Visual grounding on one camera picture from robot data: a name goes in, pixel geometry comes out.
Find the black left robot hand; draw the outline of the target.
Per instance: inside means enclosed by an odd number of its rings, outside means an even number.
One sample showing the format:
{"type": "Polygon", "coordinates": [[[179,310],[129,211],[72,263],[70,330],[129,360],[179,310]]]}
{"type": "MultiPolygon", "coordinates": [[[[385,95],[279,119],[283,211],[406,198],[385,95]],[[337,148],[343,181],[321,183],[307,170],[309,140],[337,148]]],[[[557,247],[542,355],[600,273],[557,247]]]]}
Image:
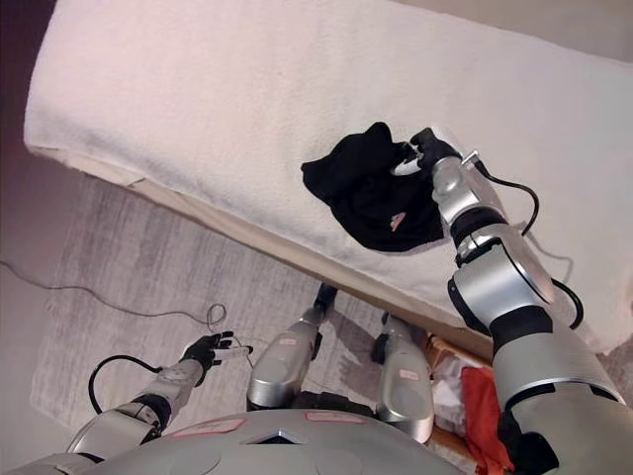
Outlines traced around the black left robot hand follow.
{"type": "Polygon", "coordinates": [[[225,360],[248,358],[252,352],[253,347],[239,343],[233,332],[218,332],[204,335],[189,345],[181,356],[181,361],[197,361],[208,371],[225,360]]]}

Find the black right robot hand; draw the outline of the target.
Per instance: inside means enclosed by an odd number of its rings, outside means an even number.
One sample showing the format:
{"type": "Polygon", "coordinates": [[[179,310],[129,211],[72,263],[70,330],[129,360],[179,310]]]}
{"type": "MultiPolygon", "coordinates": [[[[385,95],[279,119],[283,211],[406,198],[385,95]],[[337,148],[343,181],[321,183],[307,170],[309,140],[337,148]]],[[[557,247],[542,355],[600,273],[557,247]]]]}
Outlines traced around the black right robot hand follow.
{"type": "Polygon", "coordinates": [[[408,142],[397,144],[399,161],[390,172],[393,176],[409,176],[419,172],[428,174],[443,158],[463,158],[463,153],[455,144],[441,128],[424,128],[412,136],[408,142]]]}

